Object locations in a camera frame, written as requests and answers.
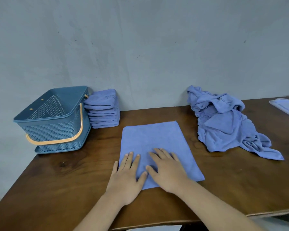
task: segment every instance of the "right hand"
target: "right hand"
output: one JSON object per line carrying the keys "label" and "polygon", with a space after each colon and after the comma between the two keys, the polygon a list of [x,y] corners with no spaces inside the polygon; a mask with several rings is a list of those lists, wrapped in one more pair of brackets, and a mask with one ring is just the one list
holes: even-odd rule
{"label": "right hand", "polygon": [[156,172],[147,165],[146,170],[153,180],[165,191],[176,194],[178,188],[184,185],[189,179],[176,154],[171,155],[162,148],[154,148],[157,154],[149,152],[150,156],[158,166]]}

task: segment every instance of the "gray wall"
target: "gray wall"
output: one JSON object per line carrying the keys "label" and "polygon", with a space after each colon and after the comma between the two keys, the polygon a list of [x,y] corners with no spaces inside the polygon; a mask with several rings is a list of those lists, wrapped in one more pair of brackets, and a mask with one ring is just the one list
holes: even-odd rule
{"label": "gray wall", "polygon": [[191,84],[289,95],[289,0],[0,0],[0,198],[35,155],[12,119],[48,89],[132,110],[186,105]]}

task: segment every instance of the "basket handle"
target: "basket handle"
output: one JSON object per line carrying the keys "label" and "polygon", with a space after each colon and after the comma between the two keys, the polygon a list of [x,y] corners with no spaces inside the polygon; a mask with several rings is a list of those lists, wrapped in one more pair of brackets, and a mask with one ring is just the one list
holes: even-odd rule
{"label": "basket handle", "polygon": [[83,131],[83,105],[80,103],[80,129],[79,129],[78,133],[76,135],[74,135],[73,137],[67,138],[67,139],[62,139],[62,140],[34,141],[26,133],[26,138],[30,143],[32,143],[34,145],[48,145],[48,144],[56,144],[56,143],[67,143],[67,142],[71,142],[71,141],[77,139],[81,135],[82,131]]}

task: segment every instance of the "wood grain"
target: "wood grain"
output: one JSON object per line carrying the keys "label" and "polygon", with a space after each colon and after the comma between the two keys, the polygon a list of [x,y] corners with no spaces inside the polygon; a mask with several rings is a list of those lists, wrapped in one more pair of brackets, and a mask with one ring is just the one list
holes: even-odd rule
{"label": "wood grain", "polygon": [[[239,147],[209,153],[197,139],[197,118],[190,106],[124,111],[119,126],[92,129],[82,149],[35,156],[0,201],[0,230],[73,230],[106,189],[119,160],[122,129],[175,120],[205,176],[202,186],[247,215],[287,210],[289,115],[270,105],[271,99],[245,100],[243,113],[285,161],[263,159]],[[179,198],[153,188],[125,206],[111,228],[198,220]]]}

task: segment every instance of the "crumpled towel pile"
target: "crumpled towel pile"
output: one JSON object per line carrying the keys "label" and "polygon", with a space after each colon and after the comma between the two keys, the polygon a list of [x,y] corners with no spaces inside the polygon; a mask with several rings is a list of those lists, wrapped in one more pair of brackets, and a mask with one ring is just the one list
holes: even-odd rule
{"label": "crumpled towel pile", "polygon": [[270,148],[270,139],[258,133],[251,120],[241,113],[245,108],[241,100],[194,86],[189,86],[187,93],[187,102],[198,117],[198,139],[209,152],[239,146],[263,158],[284,160],[279,151]]}
{"label": "crumpled towel pile", "polygon": [[119,125],[120,108],[115,89],[94,92],[85,100],[85,109],[92,128],[115,127]]}

